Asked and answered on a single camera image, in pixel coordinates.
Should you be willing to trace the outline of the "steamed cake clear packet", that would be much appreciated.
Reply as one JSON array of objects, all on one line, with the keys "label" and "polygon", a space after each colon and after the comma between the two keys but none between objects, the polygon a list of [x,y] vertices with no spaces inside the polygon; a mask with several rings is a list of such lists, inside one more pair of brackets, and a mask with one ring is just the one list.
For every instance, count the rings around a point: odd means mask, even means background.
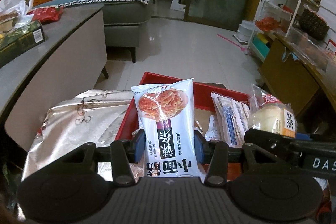
[{"label": "steamed cake clear packet", "polygon": [[297,121],[290,104],[252,85],[249,108],[249,128],[295,138]]}]

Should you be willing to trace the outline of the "white bread bag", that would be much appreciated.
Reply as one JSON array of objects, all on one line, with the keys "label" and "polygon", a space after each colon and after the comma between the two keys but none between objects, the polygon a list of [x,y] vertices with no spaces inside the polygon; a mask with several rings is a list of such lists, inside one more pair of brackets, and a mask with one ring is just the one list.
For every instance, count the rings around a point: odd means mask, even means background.
[{"label": "white bread bag", "polygon": [[246,103],[212,92],[221,141],[229,147],[241,148],[248,130],[249,107]]}]

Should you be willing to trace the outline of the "white noodle snack bag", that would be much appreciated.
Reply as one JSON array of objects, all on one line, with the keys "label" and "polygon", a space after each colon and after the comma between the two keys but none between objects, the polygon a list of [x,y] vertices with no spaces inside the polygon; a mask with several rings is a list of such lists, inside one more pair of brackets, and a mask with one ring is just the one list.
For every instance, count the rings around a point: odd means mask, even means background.
[{"label": "white noodle snack bag", "polygon": [[205,178],[194,148],[193,79],[132,87],[145,135],[147,177]]}]

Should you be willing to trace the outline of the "pink sausage vacuum pack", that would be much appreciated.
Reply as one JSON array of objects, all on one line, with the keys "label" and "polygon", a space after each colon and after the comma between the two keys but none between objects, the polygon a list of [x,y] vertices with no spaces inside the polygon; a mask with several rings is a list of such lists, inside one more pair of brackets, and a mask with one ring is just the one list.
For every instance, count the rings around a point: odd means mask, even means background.
[{"label": "pink sausage vacuum pack", "polygon": [[221,141],[221,132],[218,125],[217,117],[215,115],[211,115],[209,119],[209,128],[205,133],[205,139],[207,141],[218,140]]}]

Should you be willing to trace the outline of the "wooden cabinet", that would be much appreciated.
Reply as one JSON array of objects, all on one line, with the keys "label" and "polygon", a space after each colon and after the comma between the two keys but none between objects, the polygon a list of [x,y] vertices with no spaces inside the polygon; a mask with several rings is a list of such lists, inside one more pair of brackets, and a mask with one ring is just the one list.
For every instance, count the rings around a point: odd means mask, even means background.
[{"label": "wooden cabinet", "polygon": [[335,138],[335,86],[276,35],[259,68],[270,92],[290,104],[305,132]]}]

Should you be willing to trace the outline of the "floral silver tablecloth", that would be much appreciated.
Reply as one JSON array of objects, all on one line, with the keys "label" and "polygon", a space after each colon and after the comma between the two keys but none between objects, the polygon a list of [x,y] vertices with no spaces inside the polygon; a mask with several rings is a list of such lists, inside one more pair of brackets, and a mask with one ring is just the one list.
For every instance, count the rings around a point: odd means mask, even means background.
[{"label": "floral silver tablecloth", "polygon": [[116,140],[133,93],[88,90],[60,102],[47,112],[23,169],[23,178],[35,173],[87,142],[108,147]]}]

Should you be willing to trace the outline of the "grey curved side table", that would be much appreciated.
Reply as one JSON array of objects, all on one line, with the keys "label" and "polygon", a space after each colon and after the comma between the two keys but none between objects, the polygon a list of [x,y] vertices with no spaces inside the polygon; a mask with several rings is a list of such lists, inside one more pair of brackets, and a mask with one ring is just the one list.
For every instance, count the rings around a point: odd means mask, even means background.
[{"label": "grey curved side table", "polygon": [[102,8],[64,9],[44,42],[1,68],[1,127],[24,151],[50,108],[94,88],[107,61]]}]

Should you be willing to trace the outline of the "grey sofa ottoman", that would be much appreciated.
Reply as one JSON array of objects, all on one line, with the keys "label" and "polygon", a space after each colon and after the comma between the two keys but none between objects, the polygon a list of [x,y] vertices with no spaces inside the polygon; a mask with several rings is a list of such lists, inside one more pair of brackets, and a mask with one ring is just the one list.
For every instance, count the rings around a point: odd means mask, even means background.
[{"label": "grey sofa ottoman", "polygon": [[128,48],[132,62],[136,62],[139,47],[139,28],[152,15],[152,0],[147,5],[141,2],[109,2],[103,5],[105,43],[108,47]]}]

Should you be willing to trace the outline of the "dark green box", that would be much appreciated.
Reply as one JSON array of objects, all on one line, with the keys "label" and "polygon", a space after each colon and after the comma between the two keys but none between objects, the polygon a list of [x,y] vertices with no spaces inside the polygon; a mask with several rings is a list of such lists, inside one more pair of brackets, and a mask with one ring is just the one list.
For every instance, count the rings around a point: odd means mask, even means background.
[{"label": "dark green box", "polygon": [[16,57],[45,41],[43,26],[38,20],[13,30],[1,38],[0,66],[4,67]]}]

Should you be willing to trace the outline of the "red packet on table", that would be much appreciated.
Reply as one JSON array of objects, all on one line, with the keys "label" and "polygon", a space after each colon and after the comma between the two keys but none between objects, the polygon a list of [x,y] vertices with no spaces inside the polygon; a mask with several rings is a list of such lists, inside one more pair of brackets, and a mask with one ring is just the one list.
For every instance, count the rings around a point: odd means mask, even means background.
[{"label": "red packet on table", "polygon": [[33,16],[33,20],[38,20],[41,24],[57,22],[63,13],[62,7],[42,7],[30,11],[28,14]]}]

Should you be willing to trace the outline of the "white plastic bag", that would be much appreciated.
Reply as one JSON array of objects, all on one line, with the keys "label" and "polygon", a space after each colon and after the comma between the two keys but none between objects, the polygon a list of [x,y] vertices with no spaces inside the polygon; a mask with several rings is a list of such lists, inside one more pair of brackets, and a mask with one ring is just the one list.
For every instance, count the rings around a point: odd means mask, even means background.
[{"label": "white plastic bag", "polygon": [[34,0],[1,0],[1,22],[16,19],[15,28],[29,24],[33,20],[28,14],[33,4]]}]

